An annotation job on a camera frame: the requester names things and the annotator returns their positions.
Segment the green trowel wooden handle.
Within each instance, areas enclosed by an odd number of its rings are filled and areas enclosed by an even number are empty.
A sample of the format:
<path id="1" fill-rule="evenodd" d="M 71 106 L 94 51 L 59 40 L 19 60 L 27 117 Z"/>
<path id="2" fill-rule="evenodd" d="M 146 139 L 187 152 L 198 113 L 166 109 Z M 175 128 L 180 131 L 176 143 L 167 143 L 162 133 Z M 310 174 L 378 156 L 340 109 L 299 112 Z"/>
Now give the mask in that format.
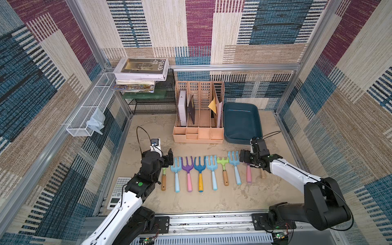
<path id="1" fill-rule="evenodd" d="M 224 185 L 228 186 L 229 181 L 228 181 L 226 165 L 229 164 L 229 159 L 228 158 L 217 158 L 217 163 L 222 165 Z"/>

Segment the light blue claw rake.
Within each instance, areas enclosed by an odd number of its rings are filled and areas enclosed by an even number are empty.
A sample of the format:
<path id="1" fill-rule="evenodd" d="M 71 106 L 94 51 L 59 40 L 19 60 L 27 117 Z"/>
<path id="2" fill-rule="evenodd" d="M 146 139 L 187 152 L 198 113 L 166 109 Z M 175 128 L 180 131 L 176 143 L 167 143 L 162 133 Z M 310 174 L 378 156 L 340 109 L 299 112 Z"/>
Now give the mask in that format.
<path id="1" fill-rule="evenodd" d="M 181 159 L 174 158 L 174 164 L 170 166 L 172 172 L 175 173 L 175 192 L 180 192 L 179 172 L 182 170 Z"/>

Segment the light blue fork rake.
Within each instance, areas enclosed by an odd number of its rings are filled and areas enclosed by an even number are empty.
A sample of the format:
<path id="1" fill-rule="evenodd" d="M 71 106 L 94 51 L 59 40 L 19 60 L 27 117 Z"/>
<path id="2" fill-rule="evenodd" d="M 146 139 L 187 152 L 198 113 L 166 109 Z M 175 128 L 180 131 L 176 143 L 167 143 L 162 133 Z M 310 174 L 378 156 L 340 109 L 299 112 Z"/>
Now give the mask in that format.
<path id="1" fill-rule="evenodd" d="M 206 167 L 208 170 L 211 171 L 211 177 L 212 177 L 212 189 L 214 191 L 218 190 L 217 187 L 217 181 L 216 181 L 216 175 L 215 175 L 215 170 L 217 170 L 217 159 L 216 156 L 205 156 L 206 160 Z"/>

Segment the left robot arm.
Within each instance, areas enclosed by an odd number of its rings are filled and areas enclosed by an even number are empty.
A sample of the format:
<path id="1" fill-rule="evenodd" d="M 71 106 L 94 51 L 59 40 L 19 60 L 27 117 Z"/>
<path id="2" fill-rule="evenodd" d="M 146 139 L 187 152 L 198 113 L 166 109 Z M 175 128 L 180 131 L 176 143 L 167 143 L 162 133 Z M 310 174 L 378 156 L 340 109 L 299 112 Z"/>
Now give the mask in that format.
<path id="1" fill-rule="evenodd" d="M 141 168 L 125 185 L 121 197 L 84 245 L 129 245 L 140 234 L 154 229 L 155 212 L 142 207 L 159 182 L 162 168 L 174 164 L 172 150 L 167 155 L 157 148 L 141 155 Z"/>

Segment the blue rake yellow handle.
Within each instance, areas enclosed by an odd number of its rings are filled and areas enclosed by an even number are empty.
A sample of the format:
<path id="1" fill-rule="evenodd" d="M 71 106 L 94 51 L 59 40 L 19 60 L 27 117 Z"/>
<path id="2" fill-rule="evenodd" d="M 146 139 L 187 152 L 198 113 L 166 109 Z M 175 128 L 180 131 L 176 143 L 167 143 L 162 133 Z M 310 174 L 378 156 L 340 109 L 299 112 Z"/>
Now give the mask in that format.
<path id="1" fill-rule="evenodd" d="M 202 172 L 206 169 L 205 163 L 202 163 L 201 156 L 198 157 L 198 163 L 196 163 L 196 159 L 194 161 L 194 169 L 199 172 L 199 189 L 198 191 L 202 193 L 204 191 L 204 184 L 203 184 L 203 175 Z"/>

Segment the purple rake pink handle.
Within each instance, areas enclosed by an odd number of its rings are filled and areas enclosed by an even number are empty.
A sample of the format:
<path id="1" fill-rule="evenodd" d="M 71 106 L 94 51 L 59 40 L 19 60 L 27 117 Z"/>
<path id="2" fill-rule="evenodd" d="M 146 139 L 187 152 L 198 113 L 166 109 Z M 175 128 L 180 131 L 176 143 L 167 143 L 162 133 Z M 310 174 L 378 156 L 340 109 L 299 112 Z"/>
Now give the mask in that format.
<path id="1" fill-rule="evenodd" d="M 191 178 L 190 172 L 194 168 L 194 159 L 193 159 L 193 157 L 190 157 L 190 162 L 189 162 L 188 157 L 185 157 L 185 160 L 186 160 L 186 162 L 184 162 L 183 158 L 181 158 L 182 169 L 184 171 L 186 171 L 186 173 L 187 173 L 187 191 L 192 192 L 193 185 L 192 185 L 192 178 Z"/>

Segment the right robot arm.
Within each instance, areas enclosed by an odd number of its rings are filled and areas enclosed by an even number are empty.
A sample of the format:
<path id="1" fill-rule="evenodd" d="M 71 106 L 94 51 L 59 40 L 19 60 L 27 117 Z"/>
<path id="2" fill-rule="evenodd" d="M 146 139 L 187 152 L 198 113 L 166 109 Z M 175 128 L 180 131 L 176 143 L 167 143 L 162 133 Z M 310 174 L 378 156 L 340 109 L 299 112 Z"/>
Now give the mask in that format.
<path id="1" fill-rule="evenodd" d="M 240 162 L 282 178 L 304 195 L 302 204 L 283 202 L 270 206 L 267 216 L 270 228 L 276 229 L 286 222 L 303 222 L 323 231 L 344 222 L 354 222 L 353 213 L 333 178 L 312 175 L 282 156 L 270 154 L 262 138 L 253 137 L 250 146 L 250 150 L 241 150 L 235 155 Z"/>

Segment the purple shovel pink handle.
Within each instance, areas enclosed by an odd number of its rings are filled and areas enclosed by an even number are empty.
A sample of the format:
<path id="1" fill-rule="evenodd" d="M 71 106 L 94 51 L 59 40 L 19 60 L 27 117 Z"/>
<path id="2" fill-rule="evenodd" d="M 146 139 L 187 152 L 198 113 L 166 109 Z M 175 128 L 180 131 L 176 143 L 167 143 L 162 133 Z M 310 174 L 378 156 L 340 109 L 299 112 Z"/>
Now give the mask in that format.
<path id="1" fill-rule="evenodd" d="M 249 164 L 247 164 L 247 183 L 252 183 L 252 171 Z"/>

